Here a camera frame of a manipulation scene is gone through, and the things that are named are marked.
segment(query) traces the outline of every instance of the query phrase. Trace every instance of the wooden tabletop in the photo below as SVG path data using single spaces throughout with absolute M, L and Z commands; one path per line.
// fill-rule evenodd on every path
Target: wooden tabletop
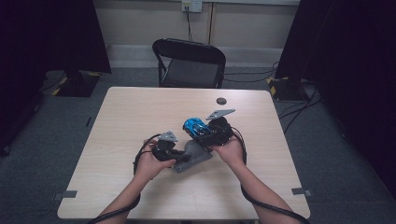
M 226 105 L 217 104 L 225 98 Z M 133 177 L 134 157 L 144 139 L 172 131 L 175 149 L 191 138 L 182 130 L 186 119 L 205 118 L 214 110 L 234 108 L 225 116 L 243 135 L 247 167 L 279 194 L 294 212 L 309 217 L 290 151 L 267 91 L 113 87 L 93 124 L 63 198 L 60 218 L 97 217 Z M 216 152 L 178 174 L 165 169 L 142 191 L 140 204 L 128 218 L 161 220 L 258 219 L 242 195 L 238 179 Z

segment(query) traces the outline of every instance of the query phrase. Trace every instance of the electrical outlet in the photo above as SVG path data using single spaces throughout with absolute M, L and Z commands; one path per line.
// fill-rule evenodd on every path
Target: electrical outlet
M 192 1 L 191 8 L 192 12 L 202 12 L 202 0 Z
M 181 11 L 187 11 L 186 8 L 192 12 L 192 1 L 181 1 Z

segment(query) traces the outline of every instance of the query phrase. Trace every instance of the hand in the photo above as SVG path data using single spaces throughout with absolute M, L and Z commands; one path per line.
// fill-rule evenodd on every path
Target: hand
M 150 181 L 155 176 L 157 176 L 161 170 L 169 168 L 175 164 L 176 160 L 158 161 L 151 152 L 151 150 L 156 145 L 157 141 L 151 140 L 142 150 L 142 155 L 140 156 L 139 162 L 137 164 L 137 170 L 134 174 L 134 177 L 139 177 Z
M 221 159 L 229 166 L 244 164 L 243 149 L 235 136 L 224 146 L 211 146 L 209 148 L 217 151 Z

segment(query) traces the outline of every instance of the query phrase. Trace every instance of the black folding chair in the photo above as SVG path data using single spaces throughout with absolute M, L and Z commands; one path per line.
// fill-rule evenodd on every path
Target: black folding chair
M 211 45 L 164 38 L 154 42 L 160 87 L 219 89 L 224 79 L 226 59 Z M 170 59 L 165 66 L 163 59 Z

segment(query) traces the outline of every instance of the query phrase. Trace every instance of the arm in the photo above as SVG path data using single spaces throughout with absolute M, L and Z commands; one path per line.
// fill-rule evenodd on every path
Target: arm
M 155 144 L 156 141 L 152 140 L 143 151 L 151 151 Z M 100 215 L 121 209 L 132 204 L 139 195 L 139 193 L 143 190 L 143 188 L 151 179 L 157 176 L 164 168 L 171 167 L 175 162 L 175 160 L 158 161 L 151 152 L 143 153 L 140 157 L 139 163 L 137 164 L 137 170 L 131 182 Z M 129 213 L 125 212 L 119 214 L 118 216 L 103 220 L 99 223 L 124 223 L 126 218 L 128 217 L 128 214 Z
M 233 136 L 230 142 L 225 146 L 213 146 L 211 149 L 219 153 L 221 159 L 227 163 L 239 179 L 248 195 L 259 202 L 268 203 L 291 211 L 291 208 L 279 195 L 262 183 L 260 179 L 246 167 L 242 160 L 242 147 L 236 137 Z M 261 223 L 299 223 L 298 220 L 292 217 L 273 212 L 259 207 L 258 205 L 253 204 L 253 207 Z

